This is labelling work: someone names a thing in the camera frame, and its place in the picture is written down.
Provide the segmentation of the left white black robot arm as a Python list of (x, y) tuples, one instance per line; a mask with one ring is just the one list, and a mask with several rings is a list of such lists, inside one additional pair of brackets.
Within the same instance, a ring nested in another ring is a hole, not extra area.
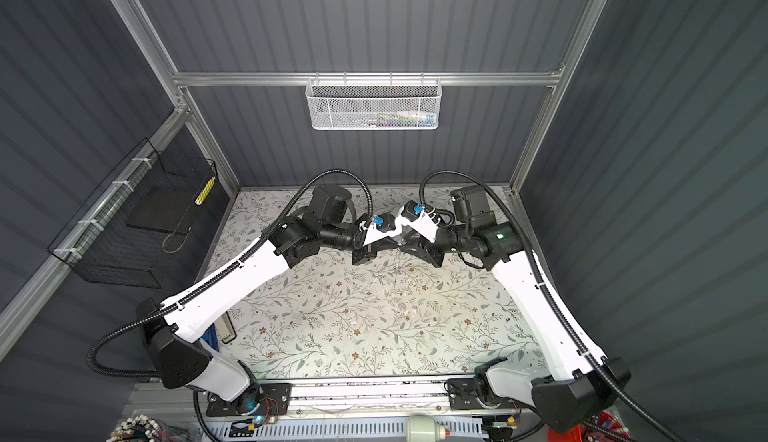
[(322, 246), (362, 255), (369, 244), (400, 234), (404, 220), (423, 212), (410, 202), (399, 215), (382, 214), (345, 223), (351, 194), (335, 185), (313, 190), (307, 207), (275, 222), (246, 250), (210, 277), (166, 299), (169, 314), (146, 332), (157, 376), (167, 389), (207, 391), (226, 402), (254, 410), (262, 397), (257, 379), (241, 362), (220, 355), (202, 336), (216, 319), (271, 279), (285, 273)]

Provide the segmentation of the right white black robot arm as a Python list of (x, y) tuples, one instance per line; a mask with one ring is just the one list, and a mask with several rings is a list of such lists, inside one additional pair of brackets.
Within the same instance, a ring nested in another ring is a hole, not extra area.
[(624, 396), (631, 377), (620, 358), (608, 358), (585, 334), (542, 273), (532, 244), (511, 210), (487, 185), (452, 192), (446, 225), (442, 213), (424, 198), (408, 201), (396, 224), (415, 241), (414, 255), (439, 267), (449, 252), (479, 260), (526, 320), (545, 359), (542, 369), (520, 369), (507, 358), (478, 366), (476, 398), (486, 404), (514, 401), (532, 407), (550, 429), (564, 434), (586, 426)]

